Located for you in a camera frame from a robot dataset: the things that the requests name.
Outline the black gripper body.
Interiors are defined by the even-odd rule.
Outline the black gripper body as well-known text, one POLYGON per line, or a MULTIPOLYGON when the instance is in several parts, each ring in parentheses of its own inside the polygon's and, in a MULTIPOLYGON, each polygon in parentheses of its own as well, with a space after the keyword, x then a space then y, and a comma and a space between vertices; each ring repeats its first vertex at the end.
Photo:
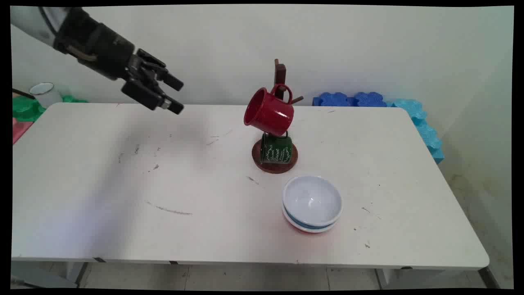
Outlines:
POLYGON ((111 80, 126 79, 135 45, 97 22, 80 7, 69 7, 57 31, 54 49, 111 80))

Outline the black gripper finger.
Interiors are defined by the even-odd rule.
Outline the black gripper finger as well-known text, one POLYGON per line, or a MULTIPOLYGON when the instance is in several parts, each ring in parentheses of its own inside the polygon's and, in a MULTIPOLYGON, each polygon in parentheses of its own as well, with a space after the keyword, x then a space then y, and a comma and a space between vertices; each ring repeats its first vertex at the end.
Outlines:
POLYGON ((162 108, 180 114, 185 106, 169 97, 157 84, 146 86, 138 79, 130 78, 121 89, 131 99, 150 110, 162 108))
POLYGON ((169 73, 164 62, 143 49, 133 54, 133 84, 149 91, 161 91, 158 82, 180 91, 184 83, 169 73))

